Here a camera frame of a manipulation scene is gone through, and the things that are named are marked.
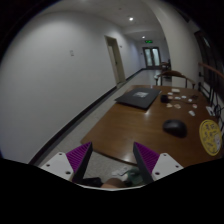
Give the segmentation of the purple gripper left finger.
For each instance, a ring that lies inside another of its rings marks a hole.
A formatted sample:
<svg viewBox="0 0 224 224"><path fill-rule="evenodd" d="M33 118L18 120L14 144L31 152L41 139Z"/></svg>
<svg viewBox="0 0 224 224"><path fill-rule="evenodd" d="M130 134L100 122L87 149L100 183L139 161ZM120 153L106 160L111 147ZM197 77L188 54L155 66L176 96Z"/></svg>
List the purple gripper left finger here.
<svg viewBox="0 0 224 224"><path fill-rule="evenodd" d="M66 154L66 157L74 171L73 181L75 183L80 183L82 181L92 151L92 143L88 142L71 150Z"/></svg>

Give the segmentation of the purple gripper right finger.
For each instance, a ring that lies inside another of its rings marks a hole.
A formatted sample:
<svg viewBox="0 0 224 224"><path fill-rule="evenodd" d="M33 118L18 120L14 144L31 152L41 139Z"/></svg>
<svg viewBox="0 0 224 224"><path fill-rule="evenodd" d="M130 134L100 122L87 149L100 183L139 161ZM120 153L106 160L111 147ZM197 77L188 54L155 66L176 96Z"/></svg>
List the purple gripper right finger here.
<svg viewBox="0 0 224 224"><path fill-rule="evenodd" d="M145 184L153 182L152 171L160 155L146 146L135 142L133 144L133 153Z"/></svg>

